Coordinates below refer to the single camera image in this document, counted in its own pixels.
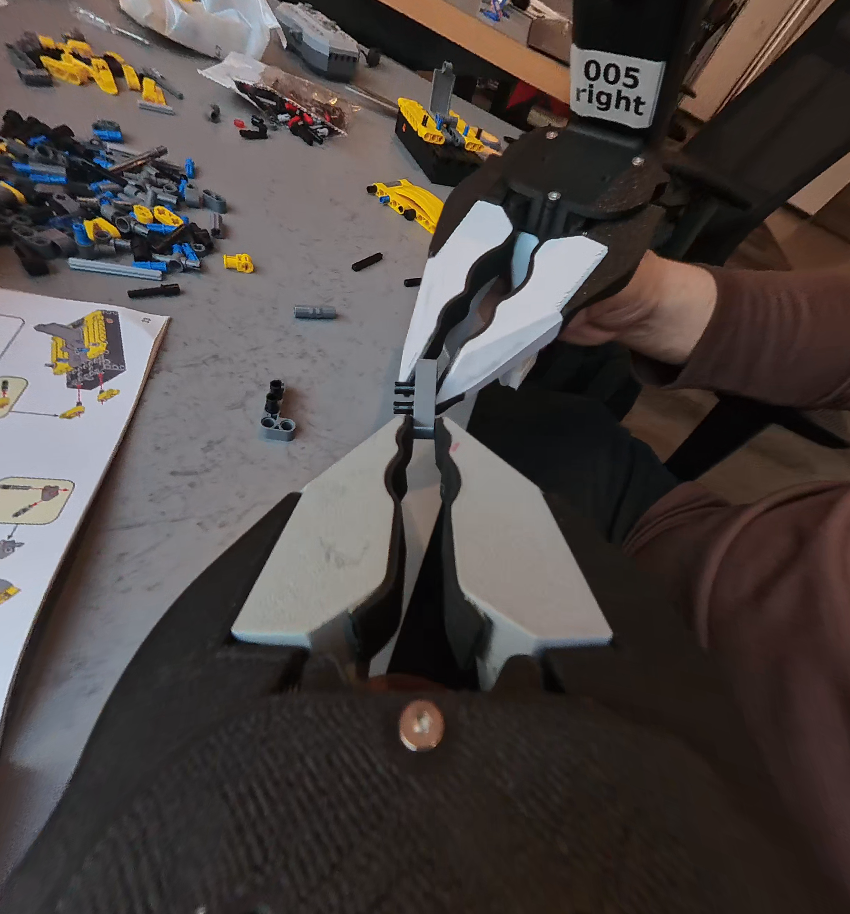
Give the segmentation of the grey motor block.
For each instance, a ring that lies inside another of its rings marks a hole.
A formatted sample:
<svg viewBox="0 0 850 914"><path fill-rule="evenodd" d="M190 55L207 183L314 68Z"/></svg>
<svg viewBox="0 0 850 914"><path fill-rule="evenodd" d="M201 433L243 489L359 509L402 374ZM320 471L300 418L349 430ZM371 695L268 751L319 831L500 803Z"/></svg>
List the grey motor block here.
<svg viewBox="0 0 850 914"><path fill-rule="evenodd" d="M349 83L358 67L358 43L333 20L307 3L282 2L274 10L286 41L296 54L319 76Z"/></svg>

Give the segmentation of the open instruction booklet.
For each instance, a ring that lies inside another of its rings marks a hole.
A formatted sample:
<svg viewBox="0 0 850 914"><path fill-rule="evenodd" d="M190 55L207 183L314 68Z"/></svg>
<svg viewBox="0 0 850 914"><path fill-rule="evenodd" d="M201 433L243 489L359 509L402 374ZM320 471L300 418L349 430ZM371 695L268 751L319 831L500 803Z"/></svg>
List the open instruction booklet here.
<svg viewBox="0 0 850 914"><path fill-rule="evenodd" d="M0 742L31 631L169 318L0 288Z"/></svg>

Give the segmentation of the person's legs in black pants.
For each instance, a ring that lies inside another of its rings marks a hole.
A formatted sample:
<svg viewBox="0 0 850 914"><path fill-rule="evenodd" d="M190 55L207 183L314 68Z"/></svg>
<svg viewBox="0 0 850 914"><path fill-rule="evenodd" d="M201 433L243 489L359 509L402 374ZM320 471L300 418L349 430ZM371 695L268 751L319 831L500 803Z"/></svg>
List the person's legs in black pants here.
<svg viewBox="0 0 850 914"><path fill-rule="evenodd" d="M621 544L680 481L623 426L641 393L625 347L555 342L520 387L476 396L468 431L545 494Z"/></svg>

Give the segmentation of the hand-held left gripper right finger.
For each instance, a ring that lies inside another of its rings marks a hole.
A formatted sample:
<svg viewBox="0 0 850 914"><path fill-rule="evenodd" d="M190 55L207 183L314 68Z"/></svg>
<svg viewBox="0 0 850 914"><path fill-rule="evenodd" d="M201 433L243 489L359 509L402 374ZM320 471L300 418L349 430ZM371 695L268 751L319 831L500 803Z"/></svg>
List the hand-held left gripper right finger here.
<svg viewBox="0 0 850 914"><path fill-rule="evenodd" d="M609 646L613 629L541 490L451 419L435 420L433 441L457 666L487 692L513 657Z"/></svg>

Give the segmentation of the yellow curved panel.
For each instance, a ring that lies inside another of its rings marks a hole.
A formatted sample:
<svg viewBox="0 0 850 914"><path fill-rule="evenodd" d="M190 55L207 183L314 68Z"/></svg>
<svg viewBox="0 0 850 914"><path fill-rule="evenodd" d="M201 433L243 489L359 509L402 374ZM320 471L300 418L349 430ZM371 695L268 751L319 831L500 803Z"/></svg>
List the yellow curved panel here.
<svg viewBox="0 0 850 914"><path fill-rule="evenodd" d="M444 204L431 191L399 179L373 182L366 186L366 192L408 222L416 222L431 235L435 233Z"/></svg>

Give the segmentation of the person's right hand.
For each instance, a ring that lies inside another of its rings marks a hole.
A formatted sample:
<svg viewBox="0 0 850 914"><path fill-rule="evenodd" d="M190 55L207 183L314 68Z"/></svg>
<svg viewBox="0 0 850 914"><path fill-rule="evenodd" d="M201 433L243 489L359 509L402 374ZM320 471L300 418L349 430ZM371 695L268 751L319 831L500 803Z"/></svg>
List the person's right hand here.
<svg viewBox="0 0 850 914"><path fill-rule="evenodd" d="M707 269L648 250L621 291L581 309L557 338L583 347L615 342L680 365L703 336L716 299L716 279Z"/></svg>

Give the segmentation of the yellow and black model assembly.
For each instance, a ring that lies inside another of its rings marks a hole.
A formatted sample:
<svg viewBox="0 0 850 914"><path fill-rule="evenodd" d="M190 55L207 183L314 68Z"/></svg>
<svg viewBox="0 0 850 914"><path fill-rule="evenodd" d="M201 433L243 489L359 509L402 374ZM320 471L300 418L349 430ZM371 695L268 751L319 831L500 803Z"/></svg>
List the yellow and black model assembly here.
<svg viewBox="0 0 850 914"><path fill-rule="evenodd" d="M445 61L433 71L427 105L397 99L397 138L431 183L444 187L456 187L486 159L502 153L496 136L452 109L454 84L453 64Z"/></svg>

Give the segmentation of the crumpled white plastic bag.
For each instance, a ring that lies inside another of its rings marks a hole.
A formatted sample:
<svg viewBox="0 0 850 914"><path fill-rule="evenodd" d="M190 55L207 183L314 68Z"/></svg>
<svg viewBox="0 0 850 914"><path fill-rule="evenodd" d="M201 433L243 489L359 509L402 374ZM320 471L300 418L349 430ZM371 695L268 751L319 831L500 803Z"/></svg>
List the crumpled white plastic bag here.
<svg viewBox="0 0 850 914"><path fill-rule="evenodd" d="M120 1L136 24L215 60L238 53L261 60L270 41L284 42L266 1Z"/></svg>

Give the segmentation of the dark grey L-shaped beam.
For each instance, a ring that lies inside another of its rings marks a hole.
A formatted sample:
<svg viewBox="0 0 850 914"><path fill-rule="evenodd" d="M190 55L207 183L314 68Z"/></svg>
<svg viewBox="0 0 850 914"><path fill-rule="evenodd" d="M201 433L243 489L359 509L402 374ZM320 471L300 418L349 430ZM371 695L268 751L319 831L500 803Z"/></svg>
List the dark grey L-shaped beam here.
<svg viewBox="0 0 850 914"><path fill-rule="evenodd" d="M294 440L296 423L282 414L286 385L278 378L270 381L259 420L259 439L287 442Z"/></svg>
<svg viewBox="0 0 850 914"><path fill-rule="evenodd" d="M394 384L393 414L408 419L416 439L432 440L434 437L438 361L420 359L411 380L398 380Z"/></svg>

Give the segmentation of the person's brown sweater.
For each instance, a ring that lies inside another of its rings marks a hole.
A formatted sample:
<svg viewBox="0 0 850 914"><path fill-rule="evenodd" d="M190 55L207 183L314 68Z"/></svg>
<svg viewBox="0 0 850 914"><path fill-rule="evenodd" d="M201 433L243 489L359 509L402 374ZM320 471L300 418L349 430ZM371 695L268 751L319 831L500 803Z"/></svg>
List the person's brown sweater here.
<svg viewBox="0 0 850 914"><path fill-rule="evenodd" d="M684 484L624 549L726 670L774 783L850 899L850 484L738 506Z"/></svg>

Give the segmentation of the clear bag of black pieces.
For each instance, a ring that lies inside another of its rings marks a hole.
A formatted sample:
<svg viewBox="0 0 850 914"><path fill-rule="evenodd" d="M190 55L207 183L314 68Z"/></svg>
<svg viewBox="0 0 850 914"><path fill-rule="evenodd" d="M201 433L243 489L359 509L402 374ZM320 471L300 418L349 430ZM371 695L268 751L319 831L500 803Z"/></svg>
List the clear bag of black pieces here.
<svg viewBox="0 0 850 914"><path fill-rule="evenodd" d="M347 135L362 109L319 81L236 52L198 73L248 101L270 129L290 131L310 146Z"/></svg>

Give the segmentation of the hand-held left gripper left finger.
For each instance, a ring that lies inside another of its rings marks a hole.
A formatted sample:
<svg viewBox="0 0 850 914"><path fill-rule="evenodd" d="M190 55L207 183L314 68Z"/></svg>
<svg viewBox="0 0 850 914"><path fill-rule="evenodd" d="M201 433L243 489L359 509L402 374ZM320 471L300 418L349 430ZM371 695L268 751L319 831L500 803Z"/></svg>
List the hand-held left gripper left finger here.
<svg viewBox="0 0 850 914"><path fill-rule="evenodd" d="M393 417L302 490L232 626L243 642L377 654L399 625L412 420Z"/></svg>

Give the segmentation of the pile of mixed small pieces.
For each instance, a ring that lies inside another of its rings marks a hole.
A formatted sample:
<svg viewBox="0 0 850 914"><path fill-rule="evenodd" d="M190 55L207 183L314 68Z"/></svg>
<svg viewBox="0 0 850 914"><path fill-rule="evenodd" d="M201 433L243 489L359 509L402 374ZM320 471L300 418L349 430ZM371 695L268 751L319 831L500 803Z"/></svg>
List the pile of mixed small pieces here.
<svg viewBox="0 0 850 914"><path fill-rule="evenodd" d="M225 232L227 200L163 145L134 153L119 124L89 136L8 109L0 121L0 248L29 276L74 271L175 283L198 273Z"/></svg>

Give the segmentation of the pile of yellow beam pieces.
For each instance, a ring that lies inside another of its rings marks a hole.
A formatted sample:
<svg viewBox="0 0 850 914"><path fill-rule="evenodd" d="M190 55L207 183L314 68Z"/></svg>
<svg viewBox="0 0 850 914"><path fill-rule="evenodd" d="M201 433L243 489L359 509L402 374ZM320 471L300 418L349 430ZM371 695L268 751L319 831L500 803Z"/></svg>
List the pile of yellow beam pieces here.
<svg viewBox="0 0 850 914"><path fill-rule="evenodd" d="M184 99L154 68L135 66L114 51L95 49L79 30L65 32L58 40L26 32L6 43L5 51L20 81L31 88L93 85L111 97L126 90L137 95L140 108L165 112L174 111L170 99Z"/></svg>

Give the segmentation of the person's right forearm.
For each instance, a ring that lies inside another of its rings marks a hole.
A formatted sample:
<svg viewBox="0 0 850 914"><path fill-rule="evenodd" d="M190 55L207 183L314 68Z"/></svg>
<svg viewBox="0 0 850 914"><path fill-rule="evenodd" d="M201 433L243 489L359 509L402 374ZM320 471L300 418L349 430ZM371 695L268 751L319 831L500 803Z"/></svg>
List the person's right forearm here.
<svg viewBox="0 0 850 914"><path fill-rule="evenodd" d="M850 412L850 272L707 270L714 312L664 387Z"/></svg>

